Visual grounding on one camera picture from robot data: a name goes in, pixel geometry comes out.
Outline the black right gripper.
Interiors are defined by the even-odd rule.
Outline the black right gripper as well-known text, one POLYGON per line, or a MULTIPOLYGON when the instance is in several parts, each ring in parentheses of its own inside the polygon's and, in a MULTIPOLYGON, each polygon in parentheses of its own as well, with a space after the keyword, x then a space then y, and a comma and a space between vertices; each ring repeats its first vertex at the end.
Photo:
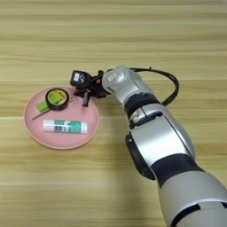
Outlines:
POLYGON ((75 96, 83 97, 82 106, 89 106, 90 97, 105 98, 107 95, 109 95, 109 92, 106 91, 103 87, 103 75, 104 72, 102 70, 98 70, 98 74, 96 76, 89 74, 86 79, 85 89, 75 90, 75 96))

